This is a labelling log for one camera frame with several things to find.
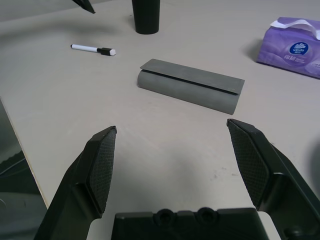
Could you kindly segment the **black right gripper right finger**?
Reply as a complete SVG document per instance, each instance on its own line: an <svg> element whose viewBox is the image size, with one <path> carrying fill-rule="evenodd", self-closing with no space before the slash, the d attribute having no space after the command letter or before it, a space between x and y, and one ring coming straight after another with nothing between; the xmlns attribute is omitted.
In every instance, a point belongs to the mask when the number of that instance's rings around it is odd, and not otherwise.
<svg viewBox="0 0 320 240"><path fill-rule="evenodd" d="M250 199L267 213L283 240L320 238L320 201L292 162L253 125L226 122Z"/></svg>

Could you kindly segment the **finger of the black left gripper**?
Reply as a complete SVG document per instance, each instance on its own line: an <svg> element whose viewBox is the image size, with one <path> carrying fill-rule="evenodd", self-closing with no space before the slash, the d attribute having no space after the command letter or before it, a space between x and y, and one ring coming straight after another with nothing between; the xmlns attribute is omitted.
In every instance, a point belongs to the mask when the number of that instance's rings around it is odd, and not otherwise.
<svg viewBox="0 0 320 240"><path fill-rule="evenodd" d="M72 1L85 11L92 14L96 13L89 0L72 0Z"/></svg>

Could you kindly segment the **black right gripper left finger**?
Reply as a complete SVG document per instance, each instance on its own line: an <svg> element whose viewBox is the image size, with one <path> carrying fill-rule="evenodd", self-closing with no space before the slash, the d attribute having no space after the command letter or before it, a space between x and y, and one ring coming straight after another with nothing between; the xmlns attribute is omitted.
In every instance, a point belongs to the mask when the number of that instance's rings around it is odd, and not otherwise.
<svg viewBox="0 0 320 240"><path fill-rule="evenodd" d="M85 240L102 218L110 191L117 128L92 136L64 174L35 235L36 240Z"/></svg>

